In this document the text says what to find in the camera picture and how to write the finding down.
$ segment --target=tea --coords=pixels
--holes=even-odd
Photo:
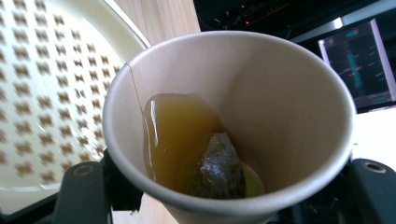
[[[146,104],[144,119],[145,163],[152,180],[205,198],[262,192],[261,181],[237,158],[218,115],[197,96],[155,95]]]

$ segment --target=computer monitor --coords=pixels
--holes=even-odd
[[[358,109],[396,102],[394,68],[376,19],[322,38],[318,46],[324,62],[346,83]],[[387,47],[395,50],[396,46]]]

